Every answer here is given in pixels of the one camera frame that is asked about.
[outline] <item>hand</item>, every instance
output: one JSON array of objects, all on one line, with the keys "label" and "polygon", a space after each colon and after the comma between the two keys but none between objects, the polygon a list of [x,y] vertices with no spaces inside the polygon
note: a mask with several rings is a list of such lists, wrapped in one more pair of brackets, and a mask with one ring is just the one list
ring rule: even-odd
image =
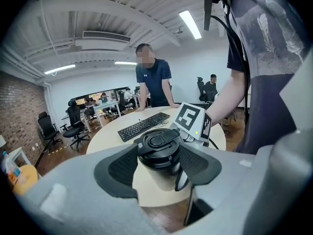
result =
[{"label": "hand", "polygon": [[142,112],[143,110],[144,110],[145,108],[142,108],[142,107],[140,107],[140,108],[137,108],[137,112]]},{"label": "hand", "polygon": [[179,104],[172,104],[171,107],[172,107],[172,108],[179,108],[180,105],[179,105]]}]

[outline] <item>computer monitor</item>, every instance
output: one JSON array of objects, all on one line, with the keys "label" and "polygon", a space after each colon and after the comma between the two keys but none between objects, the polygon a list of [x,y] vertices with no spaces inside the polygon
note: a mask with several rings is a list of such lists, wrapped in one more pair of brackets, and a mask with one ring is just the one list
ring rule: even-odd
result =
[{"label": "computer monitor", "polygon": [[100,98],[101,102],[104,104],[108,101],[108,98],[107,97],[102,97]]}]

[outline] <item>wooden floor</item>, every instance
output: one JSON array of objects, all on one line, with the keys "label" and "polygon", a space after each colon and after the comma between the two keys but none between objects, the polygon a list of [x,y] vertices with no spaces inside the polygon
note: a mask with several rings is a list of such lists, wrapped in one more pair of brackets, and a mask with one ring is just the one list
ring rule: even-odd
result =
[{"label": "wooden floor", "polygon": [[[236,113],[238,116],[236,121],[232,120],[231,124],[227,126],[227,120],[225,120],[223,125],[223,129],[229,131],[229,134],[225,135],[227,151],[233,151],[244,135],[244,112],[243,110],[236,110]],[[101,119],[104,125],[112,121],[111,119],[104,119],[104,117]],[[100,128],[95,129],[98,125],[99,124],[95,120],[91,126],[92,133],[89,134],[91,138],[100,130]],[[37,166],[37,170],[42,176],[44,176],[63,161],[86,154],[89,142],[83,142],[83,146],[80,146],[79,152],[72,150],[69,147],[65,147],[60,150],[60,148],[68,144],[70,139],[63,138],[61,134],[59,135],[59,138],[62,138],[64,144],[59,143],[56,145],[55,149],[58,149],[58,152],[54,152],[51,155],[45,153]],[[183,228],[183,222],[187,213],[187,208],[188,200],[166,207],[142,209],[146,212],[147,216],[158,226],[172,233]]]}]

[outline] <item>man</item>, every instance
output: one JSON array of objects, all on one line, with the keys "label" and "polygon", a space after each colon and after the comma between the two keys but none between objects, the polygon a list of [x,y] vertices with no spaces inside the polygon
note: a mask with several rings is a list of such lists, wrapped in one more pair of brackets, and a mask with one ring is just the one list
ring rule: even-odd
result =
[{"label": "man", "polygon": [[86,106],[86,111],[85,111],[85,115],[87,117],[87,119],[89,120],[89,122],[91,122],[91,117],[95,114],[93,106],[94,106],[94,102],[90,100],[89,96],[85,97],[85,106]]},{"label": "man", "polygon": [[[237,25],[251,79],[250,117],[235,151],[256,154],[262,146],[274,144],[295,131],[279,93],[302,65],[311,41],[303,21],[287,0],[232,0],[230,19]],[[230,78],[207,110],[213,125],[245,96],[244,70],[231,42],[227,67],[231,69]]]},{"label": "man", "polygon": [[216,75],[211,75],[211,80],[209,82],[206,82],[204,86],[204,90],[207,96],[207,100],[210,102],[214,102],[215,95],[217,94],[216,90]]},{"label": "man", "polygon": [[[105,98],[105,97],[107,98],[108,102],[112,101],[112,99],[111,99],[109,96],[107,96],[105,92],[103,92],[103,93],[101,94],[101,98]],[[109,107],[106,108],[106,109],[102,109],[102,111],[103,111],[108,117],[111,118],[111,117],[113,117],[113,115],[111,115],[111,114],[109,113],[109,110],[110,110]]]},{"label": "man", "polygon": [[133,107],[135,107],[136,102],[133,99],[133,94],[131,93],[131,89],[127,88],[124,93],[124,99],[126,101],[127,105],[130,105],[130,109],[133,110]]},{"label": "man", "polygon": [[[178,108],[173,102],[169,86],[171,71],[165,60],[156,59],[149,44],[140,44],[136,49],[138,65],[136,67],[137,82],[140,84],[140,100],[145,102],[147,88],[151,96],[151,107],[171,106]],[[143,111],[145,103],[137,111]]]}]

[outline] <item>round table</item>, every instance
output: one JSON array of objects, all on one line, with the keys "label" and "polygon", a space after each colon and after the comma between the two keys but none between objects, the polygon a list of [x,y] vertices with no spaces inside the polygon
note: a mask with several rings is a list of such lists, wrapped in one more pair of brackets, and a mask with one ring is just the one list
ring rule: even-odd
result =
[{"label": "round table", "polygon": [[38,173],[36,168],[31,164],[26,164],[20,167],[22,171],[22,176],[24,178],[24,182],[21,182],[19,179],[14,185],[13,192],[17,195],[24,195],[25,192],[28,191],[34,184],[38,181]]},{"label": "round table", "polygon": [[[90,141],[87,148],[87,154],[102,151],[111,147],[132,144],[136,136],[128,142],[123,142],[117,131],[126,128],[132,124],[137,123],[139,120],[144,120],[159,112],[164,112],[171,117],[168,119],[168,124],[162,128],[169,128],[173,123],[174,117],[178,109],[170,107],[156,107],[145,109],[142,112],[133,112],[126,114],[122,117],[105,125]],[[220,150],[226,150],[226,139],[224,132],[219,124],[211,128],[210,139],[217,145]],[[152,179],[146,167],[138,160],[138,167],[134,173],[133,188],[137,190],[139,205],[142,207],[158,207],[175,204],[187,199],[190,196],[190,185],[181,191],[176,192],[174,189],[171,191],[161,190]]]}]

